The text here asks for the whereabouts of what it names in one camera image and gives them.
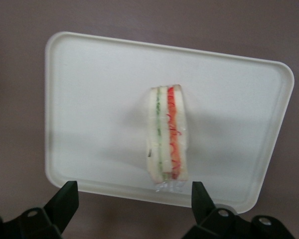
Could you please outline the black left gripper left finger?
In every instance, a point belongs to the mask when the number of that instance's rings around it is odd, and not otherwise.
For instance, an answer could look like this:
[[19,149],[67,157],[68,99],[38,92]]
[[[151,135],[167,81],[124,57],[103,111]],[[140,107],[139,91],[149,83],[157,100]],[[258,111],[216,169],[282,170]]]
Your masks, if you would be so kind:
[[44,207],[28,209],[8,222],[0,217],[0,239],[61,239],[78,207],[78,184],[68,181]]

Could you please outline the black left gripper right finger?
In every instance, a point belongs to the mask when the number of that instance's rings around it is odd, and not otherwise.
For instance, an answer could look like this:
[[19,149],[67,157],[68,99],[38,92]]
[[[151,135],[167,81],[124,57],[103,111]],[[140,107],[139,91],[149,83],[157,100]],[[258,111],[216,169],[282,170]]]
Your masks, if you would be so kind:
[[184,239],[293,239],[278,219],[259,215],[246,221],[236,212],[214,204],[202,182],[192,183],[194,225]]

